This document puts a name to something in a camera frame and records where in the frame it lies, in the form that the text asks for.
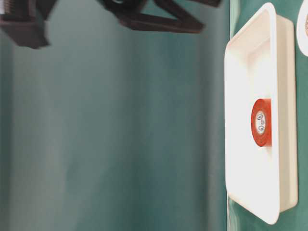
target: white plastic tray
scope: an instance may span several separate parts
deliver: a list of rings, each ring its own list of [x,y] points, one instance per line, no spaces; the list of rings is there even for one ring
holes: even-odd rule
[[[256,145],[251,112],[271,99],[272,146]],[[293,23],[264,4],[225,52],[226,186],[231,199],[274,224],[297,204]]]

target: tape roll center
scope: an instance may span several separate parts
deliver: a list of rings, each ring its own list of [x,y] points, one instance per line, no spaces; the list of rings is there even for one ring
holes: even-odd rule
[[[258,111],[256,115],[256,130],[258,134],[263,134],[265,131],[266,122],[265,115],[262,111]]]

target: teal surface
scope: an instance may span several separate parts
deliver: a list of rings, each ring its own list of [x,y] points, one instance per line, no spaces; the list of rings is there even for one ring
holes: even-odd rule
[[[248,19],[268,0],[241,0],[241,13],[237,23],[238,31]],[[276,8],[277,14],[293,21],[296,26],[297,15],[302,0],[270,0]],[[298,180],[299,201],[298,205],[281,213],[275,225],[268,225],[242,208],[237,203],[230,201],[230,231],[305,231],[308,230],[308,57],[299,50],[295,41],[296,52],[296,99],[297,99],[297,141],[298,141]]]
[[[59,0],[50,47],[1,35],[1,230],[226,229],[229,2],[179,2],[202,34],[130,31],[94,0]]]

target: red tape roll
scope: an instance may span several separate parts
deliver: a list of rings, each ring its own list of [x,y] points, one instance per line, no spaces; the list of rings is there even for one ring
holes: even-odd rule
[[[251,131],[258,146],[271,146],[270,99],[258,99],[255,102],[251,113]]]

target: green wall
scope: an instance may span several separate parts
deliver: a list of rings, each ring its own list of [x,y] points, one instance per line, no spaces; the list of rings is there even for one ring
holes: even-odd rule
[[[1,34],[4,230],[226,229],[229,1],[180,2],[202,34],[130,31],[94,0],[59,1],[48,48]]]

